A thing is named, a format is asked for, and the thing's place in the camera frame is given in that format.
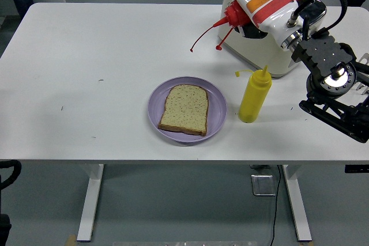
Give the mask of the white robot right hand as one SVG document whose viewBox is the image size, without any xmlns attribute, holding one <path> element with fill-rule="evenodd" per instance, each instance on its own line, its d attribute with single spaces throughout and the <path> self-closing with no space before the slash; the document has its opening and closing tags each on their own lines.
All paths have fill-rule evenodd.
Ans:
<svg viewBox="0 0 369 246">
<path fill-rule="evenodd" d="M 298 8 L 296 0 L 236 0 L 249 16 L 251 22 L 263 32 L 272 35 L 278 46 L 287 48 L 285 42 L 302 28 L 303 19 L 298 17 L 288 24 L 292 13 Z"/>
</svg>

